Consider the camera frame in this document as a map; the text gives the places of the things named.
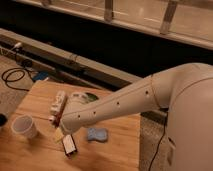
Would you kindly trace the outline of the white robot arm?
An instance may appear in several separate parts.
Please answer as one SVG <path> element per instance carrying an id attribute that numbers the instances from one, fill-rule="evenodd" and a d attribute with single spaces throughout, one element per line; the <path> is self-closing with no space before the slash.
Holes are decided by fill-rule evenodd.
<path id="1" fill-rule="evenodd" d="M 213 65 L 182 64 L 149 75 L 104 98 L 66 106 L 59 130 L 161 108 L 168 110 L 165 171 L 213 171 Z"/>

